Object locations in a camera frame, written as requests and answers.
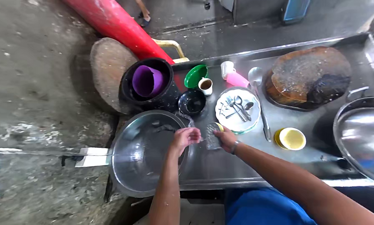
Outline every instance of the stainless steel counter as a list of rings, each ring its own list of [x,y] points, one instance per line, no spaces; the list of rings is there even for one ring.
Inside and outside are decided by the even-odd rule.
[[[183,81],[187,72],[198,64],[206,64],[209,78],[213,80],[213,94],[207,97],[204,112],[193,118],[195,126],[204,130],[206,124],[217,121],[214,106],[222,91],[231,87],[221,77],[220,64],[229,60],[239,74],[247,78],[248,71],[255,66],[265,71],[271,69],[274,61],[286,53],[309,49],[315,46],[331,46],[340,50],[351,64],[353,74],[350,89],[370,86],[367,96],[374,95],[374,41],[369,34],[351,37],[329,38],[303,42],[269,49],[242,52],[227,56],[214,57],[201,61],[176,64],[173,67],[175,81],[181,91],[187,90]],[[345,96],[334,100],[316,110],[302,112],[280,108],[266,100],[265,91],[260,90],[263,107],[274,132],[283,127],[301,130],[307,145],[299,151],[281,149],[274,142],[268,142],[263,133],[262,120],[255,128],[238,139],[244,143],[295,163],[323,179],[331,186],[370,186],[373,181],[366,179],[341,160],[341,154],[333,139],[333,119],[344,104]],[[213,151],[205,148],[205,142],[191,146],[184,166],[180,168],[181,190],[224,189],[231,187],[269,186],[258,173],[234,155],[223,150]]]

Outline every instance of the coffee cup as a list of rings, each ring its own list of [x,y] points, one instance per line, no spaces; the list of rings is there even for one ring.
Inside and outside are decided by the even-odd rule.
[[[204,95],[212,94],[212,80],[209,78],[202,78],[198,82],[198,88],[204,93]]]

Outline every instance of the wristwatch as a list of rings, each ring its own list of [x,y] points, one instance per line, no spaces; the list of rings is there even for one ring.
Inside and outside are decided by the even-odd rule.
[[[236,149],[236,147],[237,147],[237,145],[239,144],[239,143],[241,143],[241,141],[235,141],[234,142],[234,145],[231,147],[231,151],[230,151],[230,153],[232,154],[232,155],[235,155],[234,154],[234,151],[235,151],[235,149]]]

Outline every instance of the purple container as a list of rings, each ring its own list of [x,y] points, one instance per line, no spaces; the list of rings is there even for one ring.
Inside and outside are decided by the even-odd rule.
[[[142,97],[155,97],[163,90],[163,75],[148,66],[139,66],[133,75],[133,89]]]

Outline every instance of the white plate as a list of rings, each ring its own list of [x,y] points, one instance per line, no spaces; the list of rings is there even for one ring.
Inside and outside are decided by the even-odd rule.
[[[226,119],[226,116],[235,112],[233,107],[230,107],[227,104],[226,98],[227,96],[230,96],[232,99],[234,99],[234,97],[237,95],[242,98],[243,106],[248,102],[254,103],[252,108],[247,110],[247,113],[251,116],[251,121],[242,121],[236,113]],[[257,97],[248,89],[237,87],[225,90],[217,100],[214,110],[219,123],[232,130],[235,134],[244,134],[249,132],[256,125],[261,115],[261,108],[259,107]]]

